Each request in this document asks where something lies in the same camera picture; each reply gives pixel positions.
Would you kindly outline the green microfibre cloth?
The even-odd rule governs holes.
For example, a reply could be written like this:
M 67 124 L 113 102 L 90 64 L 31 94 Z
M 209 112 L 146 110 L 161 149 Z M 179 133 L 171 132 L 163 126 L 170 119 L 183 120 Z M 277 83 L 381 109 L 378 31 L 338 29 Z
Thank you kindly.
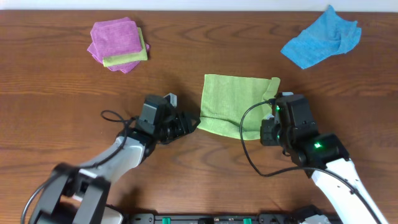
M 278 92 L 280 78 L 249 78 L 206 74 L 201 96 L 198 129 L 212 134 L 245 140 L 260 138 L 263 119 L 272 114 L 270 105 L 252 109 L 244 119 L 243 133 L 239 133 L 242 117 L 251 106 L 269 100 Z

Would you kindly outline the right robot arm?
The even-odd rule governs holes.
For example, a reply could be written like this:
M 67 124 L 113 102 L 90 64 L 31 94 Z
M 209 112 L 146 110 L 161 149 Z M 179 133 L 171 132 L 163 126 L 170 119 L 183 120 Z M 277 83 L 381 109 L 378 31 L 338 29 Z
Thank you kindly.
M 281 146 L 325 194 L 342 223 L 387 223 L 361 182 L 348 150 L 333 133 L 320 133 L 303 95 L 280 94 L 269 101 L 261 143 Z

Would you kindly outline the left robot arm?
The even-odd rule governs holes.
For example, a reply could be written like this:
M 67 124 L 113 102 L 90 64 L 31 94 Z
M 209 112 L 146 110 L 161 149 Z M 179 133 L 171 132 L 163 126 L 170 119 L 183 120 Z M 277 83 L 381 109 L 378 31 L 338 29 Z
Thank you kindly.
M 139 116 L 114 122 L 123 128 L 104 152 L 78 166 L 58 164 L 26 203 L 21 223 L 128 223 L 107 204 L 111 186 L 148 158 L 158 144 L 191 134 L 199 117 L 177 110 L 177 96 L 147 95 Z

